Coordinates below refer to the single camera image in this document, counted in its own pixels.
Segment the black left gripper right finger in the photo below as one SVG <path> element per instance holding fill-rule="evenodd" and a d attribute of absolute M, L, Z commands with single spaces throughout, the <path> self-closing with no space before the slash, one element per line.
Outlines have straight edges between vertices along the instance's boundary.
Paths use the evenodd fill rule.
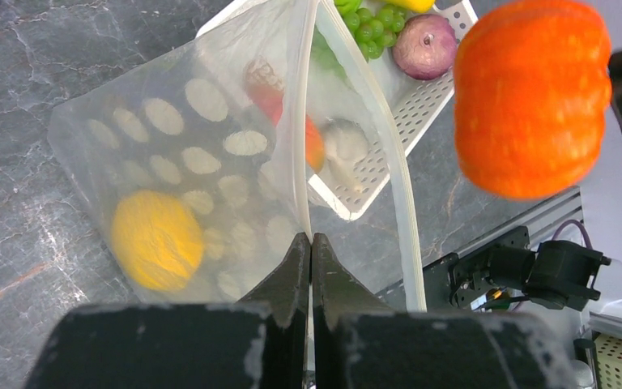
<path fill-rule="evenodd" d="M 316 233 L 310 257 L 319 388 L 574 388 L 568 354 L 531 314 L 398 312 Z"/>

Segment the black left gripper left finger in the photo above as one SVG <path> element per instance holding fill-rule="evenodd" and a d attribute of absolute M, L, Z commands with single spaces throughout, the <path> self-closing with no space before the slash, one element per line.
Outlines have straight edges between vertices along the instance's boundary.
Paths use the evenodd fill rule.
<path fill-rule="evenodd" d="M 45 342 L 28 388 L 301 388 L 311 245 L 234 303 L 74 308 Z"/>

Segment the orange toy pumpkin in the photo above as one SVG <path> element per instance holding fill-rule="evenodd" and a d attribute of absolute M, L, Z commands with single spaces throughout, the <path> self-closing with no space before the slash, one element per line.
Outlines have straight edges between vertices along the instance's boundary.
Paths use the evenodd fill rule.
<path fill-rule="evenodd" d="M 512 1 L 482 17 L 454 62 L 462 174 L 507 199 L 579 183 L 594 167 L 611 102 L 611 42 L 581 1 Z"/>

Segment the yellow orange toy fruit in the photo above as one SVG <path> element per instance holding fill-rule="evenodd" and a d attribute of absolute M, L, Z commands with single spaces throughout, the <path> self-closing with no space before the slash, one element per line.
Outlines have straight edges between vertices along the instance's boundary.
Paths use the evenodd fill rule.
<path fill-rule="evenodd" d="M 177 197 L 154 190 L 138 190 L 118 202 L 110 243 L 133 282 L 160 292 L 184 289 L 205 252 L 193 212 Z"/>

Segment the clear zip top bag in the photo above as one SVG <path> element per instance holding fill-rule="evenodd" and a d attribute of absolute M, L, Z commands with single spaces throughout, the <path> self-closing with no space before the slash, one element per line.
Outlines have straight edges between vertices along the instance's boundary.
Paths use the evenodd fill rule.
<path fill-rule="evenodd" d="M 311 59 L 315 28 L 341 75 Z M 353 221 L 308 198 L 309 177 L 330 175 L 322 127 L 335 119 L 358 123 L 369 146 L 380 139 L 390 174 Z M 111 251 L 116 206 L 135 191 L 175 196 L 193 212 L 205 252 L 184 289 L 146 289 L 121 268 L 144 301 L 238 300 L 298 233 L 322 233 L 370 292 L 400 283 L 398 305 L 423 311 L 415 204 L 396 130 L 333 2 L 263 1 L 59 105 L 48 141 Z"/>

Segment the green toy grapes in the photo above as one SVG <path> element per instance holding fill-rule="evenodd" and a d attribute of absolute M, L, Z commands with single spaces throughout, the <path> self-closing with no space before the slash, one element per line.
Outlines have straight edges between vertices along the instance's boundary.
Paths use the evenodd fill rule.
<path fill-rule="evenodd" d="M 356 12 L 341 17 L 362 56 L 370 62 L 380 58 L 385 49 L 395 45 L 399 33 L 404 28 L 407 12 L 389 3 L 383 4 L 376 11 L 371 11 L 361 4 Z M 343 73 L 336 55 L 317 28 L 313 34 L 311 59 L 323 70 L 335 71 L 338 75 Z"/>

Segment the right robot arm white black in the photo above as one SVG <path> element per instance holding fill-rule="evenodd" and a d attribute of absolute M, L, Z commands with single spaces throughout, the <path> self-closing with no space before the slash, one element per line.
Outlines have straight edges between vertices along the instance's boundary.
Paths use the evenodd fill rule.
<path fill-rule="evenodd" d="M 608 63 L 615 97 L 611 103 L 622 134 L 622 50 Z M 449 255 L 445 306 L 468 309 L 472 298 L 464 293 L 476 286 L 508 287 L 515 297 L 488 301 L 485 310 L 506 303 L 534 302 L 550 310 L 564 308 L 589 315 L 589 326 L 622 336 L 622 262 L 591 248 L 555 238 L 537 250 L 493 240 L 465 256 Z"/>

